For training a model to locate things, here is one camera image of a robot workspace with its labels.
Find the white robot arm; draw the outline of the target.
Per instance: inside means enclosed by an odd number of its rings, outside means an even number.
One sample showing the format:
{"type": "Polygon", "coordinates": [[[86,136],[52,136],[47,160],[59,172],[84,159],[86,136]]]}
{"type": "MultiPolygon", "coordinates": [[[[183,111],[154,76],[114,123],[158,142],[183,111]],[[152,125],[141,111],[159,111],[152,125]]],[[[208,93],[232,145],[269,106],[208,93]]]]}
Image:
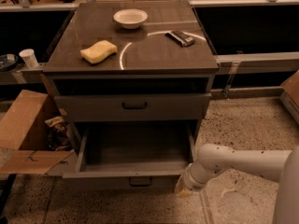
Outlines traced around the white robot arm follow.
{"type": "Polygon", "coordinates": [[[299,224],[299,147],[293,150],[233,150],[205,144],[198,148],[175,187],[178,197],[203,189],[227,169],[278,182],[272,224],[299,224]]]}

